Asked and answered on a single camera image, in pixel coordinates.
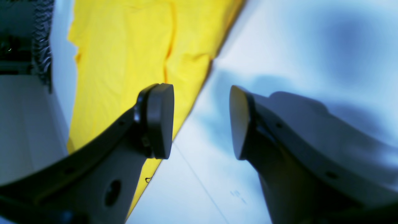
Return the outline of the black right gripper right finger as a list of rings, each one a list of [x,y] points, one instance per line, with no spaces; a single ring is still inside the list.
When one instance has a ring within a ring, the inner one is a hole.
[[[257,171],[273,224],[396,224],[397,148],[288,92],[230,88],[238,160]]]

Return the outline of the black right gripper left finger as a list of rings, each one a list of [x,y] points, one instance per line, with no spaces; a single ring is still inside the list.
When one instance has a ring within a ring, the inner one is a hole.
[[[168,159],[174,87],[143,89],[135,106],[84,147],[1,186],[1,217],[15,224],[124,224],[148,158]]]

